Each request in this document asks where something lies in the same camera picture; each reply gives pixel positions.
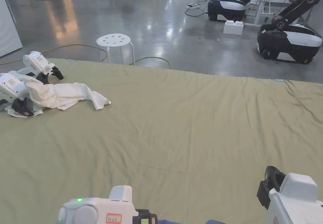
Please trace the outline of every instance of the yellow cable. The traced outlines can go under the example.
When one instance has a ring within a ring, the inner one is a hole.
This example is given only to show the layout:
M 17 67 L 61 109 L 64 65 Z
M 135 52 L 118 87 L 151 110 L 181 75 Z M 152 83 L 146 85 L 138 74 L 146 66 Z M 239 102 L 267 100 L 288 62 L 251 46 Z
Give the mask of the yellow cable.
M 65 46 L 55 47 L 55 48 L 52 48 L 52 49 L 49 49 L 49 50 L 43 51 L 43 52 L 41 52 L 41 53 L 48 52 L 48 51 L 52 51 L 52 50 L 59 49 L 59 48 L 62 48 L 62 47 L 68 47 L 68 46 L 86 46 L 86 47 L 92 47 L 92 48 L 96 48 L 96 49 L 99 49 L 99 50 L 104 51 L 105 53 L 107 53 L 105 50 L 103 50 L 103 49 L 101 49 L 101 48 L 97 48 L 97 47 L 89 46 L 89 45 L 85 45 L 85 44 L 70 44 L 70 45 L 65 45 Z M 170 69 L 172 69 L 171 64 L 169 63 L 169 61 L 167 61 L 166 59 L 161 58 L 161 57 L 144 57 L 144 58 L 140 58 L 140 59 L 136 60 L 135 62 L 138 62 L 138 61 L 143 60 L 143 59 L 146 59 L 146 58 L 157 58 L 157 59 L 164 60 L 164 61 L 166 61 L 166 62 L 168 63 L 169 68 L 170 68 Z M 18 60 L 16 60 L 16 61 L 12 61 L 12 62 L 2 63 L 2 64 L 0 64 L 0 65 L 5 65 L 5 64 L 9 64 L 9 63 L 17 62 L 17 61 L 20 61 L 20 60 L 22 60 L 22 59 L 18 59 Z
M 172 69 L 171 64 L 169 63 L 169 61 L 167 61 L 165 58 L 162 58 L 162 57 L 144 57 L 144 58 L 140 58 L 140 59 L 136 60 L 135 62 L 138 62 L 138 61 L 143 60 L 143 59 L 146 59 L 146 58 L 157 58 L 157 59 L 164 60 L 164 61 L 166 61 L 168 63 L 169 69 Z

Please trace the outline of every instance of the power strip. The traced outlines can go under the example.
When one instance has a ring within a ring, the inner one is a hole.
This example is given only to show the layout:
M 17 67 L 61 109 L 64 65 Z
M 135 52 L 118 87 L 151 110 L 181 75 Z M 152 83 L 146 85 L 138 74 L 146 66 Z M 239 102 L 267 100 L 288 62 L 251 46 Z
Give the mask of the power strip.
M 198 9 L 200 6 L 198 4 L 188 4 L 186 9 Z

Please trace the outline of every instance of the round stool seat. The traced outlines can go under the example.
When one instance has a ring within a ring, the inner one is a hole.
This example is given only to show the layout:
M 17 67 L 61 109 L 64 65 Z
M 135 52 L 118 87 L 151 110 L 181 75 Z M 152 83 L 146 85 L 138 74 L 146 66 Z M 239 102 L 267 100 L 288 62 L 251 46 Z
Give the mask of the round stool seat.
M 120 47 L 129 42 L 130 37 L 123 34 L 109 34 L 97 39 L 97 45 L 103 47 Z

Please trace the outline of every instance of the red label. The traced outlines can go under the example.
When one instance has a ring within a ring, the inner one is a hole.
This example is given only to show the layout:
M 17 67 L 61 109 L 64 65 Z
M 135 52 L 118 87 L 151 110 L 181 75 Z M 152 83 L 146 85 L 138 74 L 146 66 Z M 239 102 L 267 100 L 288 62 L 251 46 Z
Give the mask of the red label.
M 277 220 L 277 217 L 275 217 L 275 218 L 273 219 L 273 224 L 279 224 L 279 223 L 278 223 L 278 220 Z
M 107 213 L 106 223 L 120 224 L 122 220 L 121 214 Z

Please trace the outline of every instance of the white stool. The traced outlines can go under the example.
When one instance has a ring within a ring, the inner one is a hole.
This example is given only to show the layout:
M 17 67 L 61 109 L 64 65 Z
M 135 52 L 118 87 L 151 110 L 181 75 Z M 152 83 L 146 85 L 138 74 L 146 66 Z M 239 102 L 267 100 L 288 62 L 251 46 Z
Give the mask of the white stool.
M 109 35 L 105 35 L 102 36 L 100 38 L 97 39 L 96 41 L 97 44 L 97 54 L 99 56 L 99 62 L 101 62 L 100 59 L 100 53 L 99 53 L 99 49 L 98 46 L 102 46 L 102 47 L 107 47 L 107 54 L 108 54 L 108 62 L 111 62 L 110 59 L 110 47 L 120 47 L 120 54 L 121 54 L 121 62 L 123 64 L 123 59 L 122 59 L 122 50 L 121 47 L 127 44 L 131 45 L 131 50 L 132 50 L 132 60 L 133 60 L 133 64 L 136 65 L 135 62 L 135 51 L 133 49 L 133 44 L 130 42 L 130 37 L 123 35 L 123 34 L 109 34 Z

